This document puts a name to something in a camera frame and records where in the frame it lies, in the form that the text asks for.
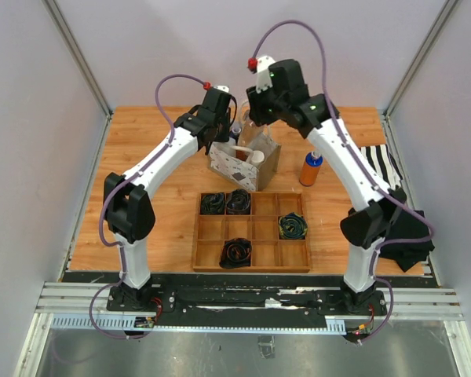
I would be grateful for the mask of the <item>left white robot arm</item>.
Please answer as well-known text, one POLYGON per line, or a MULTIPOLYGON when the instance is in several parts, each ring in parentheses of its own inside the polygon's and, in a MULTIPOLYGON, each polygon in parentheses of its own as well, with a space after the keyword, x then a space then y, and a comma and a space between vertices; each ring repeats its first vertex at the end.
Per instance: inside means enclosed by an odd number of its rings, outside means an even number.
POLYGON ((119 248, 122 281, 111 296, 120 296, 122 307, 141 311, 159 302, 146 286, 151 279, 147 238, 155 225, 152 198, 186 159, 202 149, 209 151, 215 141, 228 140, 233 100, 227 86, 206 89, 203 102, 181 115, 152 152, 124 174, 105 178, 100 222, 108 225, 119 248))

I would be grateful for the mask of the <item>blue pump bottle orange base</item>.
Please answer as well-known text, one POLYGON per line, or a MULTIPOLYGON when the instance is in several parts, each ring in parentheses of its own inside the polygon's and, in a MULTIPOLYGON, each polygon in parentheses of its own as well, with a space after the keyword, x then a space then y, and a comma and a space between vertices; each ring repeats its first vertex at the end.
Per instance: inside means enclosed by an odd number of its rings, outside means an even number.
POLYGON ((316 182, 317 176, 323 165, 323 157, 317 152, 310 152, 306 157, 303 163, 301 174, 299 177, 299 182, 305 186, 313 186, 316 182))

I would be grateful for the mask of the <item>black white striped cloth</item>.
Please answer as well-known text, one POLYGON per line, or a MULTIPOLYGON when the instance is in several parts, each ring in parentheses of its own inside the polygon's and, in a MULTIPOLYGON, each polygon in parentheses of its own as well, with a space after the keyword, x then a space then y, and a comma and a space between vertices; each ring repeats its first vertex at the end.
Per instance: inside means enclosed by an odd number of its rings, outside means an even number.
POLYGON ((386 144, 364 146, 360 148, 360 152, 367 159, 375 172, 387 182, 392 189, 402 187, 401 181, 403 180, 403 176, 386 144))

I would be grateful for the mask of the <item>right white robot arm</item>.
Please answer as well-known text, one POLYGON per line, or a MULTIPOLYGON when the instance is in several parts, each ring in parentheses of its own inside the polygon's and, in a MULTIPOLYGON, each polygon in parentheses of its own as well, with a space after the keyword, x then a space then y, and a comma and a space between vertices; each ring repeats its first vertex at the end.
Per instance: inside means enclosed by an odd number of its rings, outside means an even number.
POLYGON ((327 93, 310 95, 296 60, 251 57, 248 68, 256 75, 255 86, 246 91, 250 119, 256 126, 280 120, 297 130, 328 162, 349 195, 352 208, 340 223, 349 259, 339 297, 344 311, 357 314, 375 292, 376 248, 400 215, 406 195, 377 175, 327 93))

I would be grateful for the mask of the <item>clear bottle pink cap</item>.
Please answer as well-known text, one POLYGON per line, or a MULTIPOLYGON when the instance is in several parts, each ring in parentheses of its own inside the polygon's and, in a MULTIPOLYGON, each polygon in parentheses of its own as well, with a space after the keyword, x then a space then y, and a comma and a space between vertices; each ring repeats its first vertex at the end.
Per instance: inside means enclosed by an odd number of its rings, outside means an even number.
POLYGON ((257 126, 250 118, 250 104, 248 100, 244 100, 241 104, 238 120, 241 132, 237 145, 241 147, 249 147, 253 140, 260 134, 263 134, 267 128, 267 126, 257 126))

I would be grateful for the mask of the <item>white round cap bottle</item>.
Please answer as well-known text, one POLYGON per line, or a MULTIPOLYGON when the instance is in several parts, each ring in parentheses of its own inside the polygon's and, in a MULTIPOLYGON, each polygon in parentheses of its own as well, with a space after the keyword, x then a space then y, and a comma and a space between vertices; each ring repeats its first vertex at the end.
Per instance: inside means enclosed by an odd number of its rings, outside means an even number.
POLYGON ((252 166, 259 167, 265 161, 265 154, 262 151, 254 150, 248 155, 246 161, 252 166))

